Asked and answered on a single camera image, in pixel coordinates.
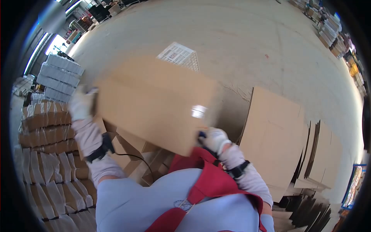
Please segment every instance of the worker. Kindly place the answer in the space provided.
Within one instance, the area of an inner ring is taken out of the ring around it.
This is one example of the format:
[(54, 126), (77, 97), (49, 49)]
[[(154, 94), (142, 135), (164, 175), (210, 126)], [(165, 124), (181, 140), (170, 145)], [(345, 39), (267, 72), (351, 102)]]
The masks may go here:
[[(93, 93), (78, 87), (69, 103), (75, 140), (85, 158), (103, 147), (92, 120), (93, 99)], [(109, 155), (87, 162), (97, 189), (97, 231), (274, 232), (273, 200), (252, 163), (223, 130), (209, 128), (205, 137), (204, 146), (232, 174), (201, 147), (190, 157), (175, 155), (169, 173), (150, 187), (127, 178)]]

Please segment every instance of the light blue shirt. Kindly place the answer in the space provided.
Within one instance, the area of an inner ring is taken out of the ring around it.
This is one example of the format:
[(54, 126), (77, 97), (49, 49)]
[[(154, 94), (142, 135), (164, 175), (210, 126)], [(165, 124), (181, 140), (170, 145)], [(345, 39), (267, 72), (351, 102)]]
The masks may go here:
[[(104, 180), (98, 185), (96, 223), (98, 232), (143, 232), (167, 210), (183, 202), (202, 170), (184, 169), (167, 174), (151, 187), (130, 178)], [(182, 205), (188, 210), (192, 205)], [(273, 218), (261, 215), (268, 232), (274, 232)], [(259, 231), (259, 215), (243, 194), (207, 198), (185, 215), (177, 232)]]

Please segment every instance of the red apron strap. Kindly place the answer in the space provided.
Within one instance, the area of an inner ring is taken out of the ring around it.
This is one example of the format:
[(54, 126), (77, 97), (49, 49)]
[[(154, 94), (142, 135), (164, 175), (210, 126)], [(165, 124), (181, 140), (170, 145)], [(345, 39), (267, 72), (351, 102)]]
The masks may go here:
[[(191, 188), (187, 200), (191, 204), (197, 204), (205, 197), (220, 197), (231, 194), (244, 194), (255, 204), (259, 213), (259, 229), (266, 232), (266, 229), (260, 221), (260, 215), (263, 210), (263, 200), (261, 197), (238, 189), (236, 182), (226, 172), (221, 165), (213, 165), (216, 160), (207, 150), (195, 147), (190, 157), (181, 157), (175, 155), (171, 164), (169, 173), (186, 168), (203, 168), (196, 184)], [(146, 232), (174, 232), (184, 216), (186, 211), (180, 208), (173, 208), (166, 211), (146, 230)]]
[(152, 223), (146, 232), (174, 232), (187, 214), (181, 208), (172, 208), (163, 213)]

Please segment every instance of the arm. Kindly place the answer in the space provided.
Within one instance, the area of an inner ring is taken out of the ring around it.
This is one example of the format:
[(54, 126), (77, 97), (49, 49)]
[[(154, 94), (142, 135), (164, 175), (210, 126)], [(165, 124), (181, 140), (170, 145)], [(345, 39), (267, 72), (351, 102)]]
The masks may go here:
[[(93, 103), (93, 94), (84, 94), (81, 89), (77, 89), (69, 103), (69, 111), (72, 117), (72, 128), (75, 130), (75, 140), (80, 146), (83, 156), (89, 156), (102, 145), (102, 134), (90, 115)], [(87, 162), (92, 174), (95, 187), (107, 179), (125, 178), (121, 167), (109, 155), (105, 155), (101, 160)]]
[[(228, 169), (232, 169), (233, 168), (232, 166), (237, 167), (238, 165), (236, 164), (240, 163), (241, 162), (240, 160), (242, 160), (242, 163), (244, 162), (244, 155), (240, 150), (239, 146), (235, 144), (233, 145), (228, 144), (224, 146), (223, 150), (224, 152), (220, 155), (220, 159), (224, 159), (224, 162), (222, 162), (224, 165), (226, 166), (229, 165), (227, 166)], [(245, 168), (245, 173), (235, 181), (240, 189), (258, 195), (262, 198), (263, 200), (262, 214), (272, 215), (273, 206), (272, 196), (269, 193), (269, 189), (265, 184), (264, 180), (262, 179), (260, 174), (256, 171), (252, 163), (250, 163)]]
[[(232, 144), (228, 140), (227, 134), (221, 129), (210, 127), (206, 132), (206, 139), (204, 139), (203, 143), (210, 150), (217, 153), (218, 159), (228, 170), (245, 162), (245, 157), (239, 146)], [(244, 171), (245, 173), (235, 180), (239, 188), (260, 196), (263, 200), (262, 214), (272, 215), (273, 200), (264, 180), (252, 163)]]

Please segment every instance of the black cable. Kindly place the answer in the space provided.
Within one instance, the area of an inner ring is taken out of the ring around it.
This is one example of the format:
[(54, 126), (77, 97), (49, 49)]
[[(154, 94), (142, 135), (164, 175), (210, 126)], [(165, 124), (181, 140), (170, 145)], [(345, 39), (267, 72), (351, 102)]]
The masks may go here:
[(147, 167), (149, 168), (150, 172), (151, 172), (153, 182), (155, 182), (155, 177), (153, 176), (153, 172), (152, 172), (151, 167), (148, 165), (148, 163), (142, 157), (139, 157), (139, 156), (136, 156), (136, 155), (130, 155), (130, 154), (117, 154), (116, 153), (116, 155), (119, 155), (119, 156), (133, 156), (133, 157), (136, 157), (136, 158), (139, 158), (139, 159), (143, 160), (145, 162), (145, 164), (147, 165)]

